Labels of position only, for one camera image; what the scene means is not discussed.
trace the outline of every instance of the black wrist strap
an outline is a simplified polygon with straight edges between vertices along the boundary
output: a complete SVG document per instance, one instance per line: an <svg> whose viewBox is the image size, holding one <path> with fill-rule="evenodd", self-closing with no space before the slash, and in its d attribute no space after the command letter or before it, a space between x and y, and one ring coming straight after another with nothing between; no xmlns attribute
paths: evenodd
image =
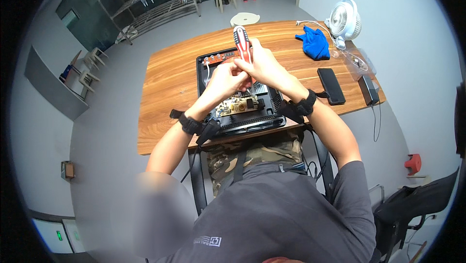
<svg viewBox="0 0 466 263"><path fill-rule="evenodd" d="M304 115L304 116L310 115L314 111L312 107L314 106L314 103L316 102L317 97L320 97L320 98L329 97L329 95L325 91L320 92L320 93L315 93L314 91L310 89L308 90L309 90L308 98L303 99L299 103L296 104L296 110L298 111L300 115Z"/></svg>
<svg viewBox="0 0 466 263"><path fill-rule="evenodd" d="M193 119L192 117L186 117L184 115L184 112L178 111L176 109L172 109L170 117L172 119L178 119L179 123L182 126L181 129L188 134L200 135L202 130L204 129L204 125L202 122L199 122Z"/></svg>

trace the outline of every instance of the smartphone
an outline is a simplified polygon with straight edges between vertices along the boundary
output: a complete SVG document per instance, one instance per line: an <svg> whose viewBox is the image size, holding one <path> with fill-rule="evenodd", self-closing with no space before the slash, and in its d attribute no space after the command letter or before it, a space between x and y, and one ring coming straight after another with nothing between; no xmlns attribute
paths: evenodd
<svg viewBox="0 0 466 263"><path fill-rule="evenodd" d="M338 105L346 102L343 91L341 91L340 84L336 79L335 73L331 68L319 68L317 69L319 78L322 82L323 89L329 95L330 105Z"/></svg>

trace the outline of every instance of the camouflage pants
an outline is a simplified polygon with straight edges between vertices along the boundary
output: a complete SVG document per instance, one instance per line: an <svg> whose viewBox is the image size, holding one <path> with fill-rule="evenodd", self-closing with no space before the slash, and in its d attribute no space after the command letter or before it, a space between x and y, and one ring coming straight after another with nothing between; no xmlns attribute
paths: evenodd
<svg viewBox="0 0 466 263"><path fill-rule="evenodd" d="M247 149L243 167L264 161L293 165L301 162L300 144L303 139L304 133L299 127L238 142L220 144L208 149L207 165L213 185L213 196L217 196L224 179L233 174L238 154L244 150L244 144L250 146Z"/></svg>

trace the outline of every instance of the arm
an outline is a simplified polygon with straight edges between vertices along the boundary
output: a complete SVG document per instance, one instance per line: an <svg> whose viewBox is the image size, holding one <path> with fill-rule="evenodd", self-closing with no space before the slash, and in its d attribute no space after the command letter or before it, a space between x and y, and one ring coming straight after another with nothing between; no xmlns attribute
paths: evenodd
<svg viewBox="0 0 466 263"><path fill-rule="evenodd" d="M269 49L263 48L258 39L250 39L250 42L253 45L253 64L236 59L234 62L239 68L259 82L278 89L294 103L309 96L309 91L277 62ZM335 156L338 169L348 162L360 161L358 143L345 122L318 99L313 108L314 112L308 119L322 143Z"/></svg>
<svg viewBox="0 0 466 263"><path fill-rule="evenodd" d="M246 91L247 78L248 74L238 71L234 64L219 65L213 71L204 93L184 114L197 121L203 120L213 108L234 94L237 88ZM192 139L192 135L184 132L181 127L177 121L156 144L149 157L146 171L170 175L173 173Z"/></svg>

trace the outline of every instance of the wooden table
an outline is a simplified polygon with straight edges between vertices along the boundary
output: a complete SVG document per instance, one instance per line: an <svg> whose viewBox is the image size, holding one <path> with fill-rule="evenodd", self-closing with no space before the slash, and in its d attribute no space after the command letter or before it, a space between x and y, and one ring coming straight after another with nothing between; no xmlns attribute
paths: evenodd
<svg viewBox="0 0 466 263"><path fill-rule="evenodd" d="M294 38L295 34L304 33L302 25L295 24L295 21L276 21L245 27L249 37L258 38L262 46L269 48L278 62L296 76L306 88L316 92L323 91L317 69L332 68L346 97L345 104L331 107L337 114L342 115L366 108L361 89L344 64L344 56L340 54L339 57L330 57L327 61L313 61L304 54L302 42ZM315 24L307 24L307 26L318 28ZM330 50L335 49L328 33L324 32L324 34L327 36ZM140 155L149 155L166 131L176 123L177 120L169 117L173 108L184 111L198 98L196 57L232 47L235 47L233 29L228 28L188 39L150 56L139 108L137 152ZM386 98L382 89L378 94L380 101L384 102ZM240 140L296 126L298 125L294 121L287 119L287 124L277 129L246 133L207 141L207 143L213 145ZM196 139L195 135L189 148L197 145Z"/></svg>

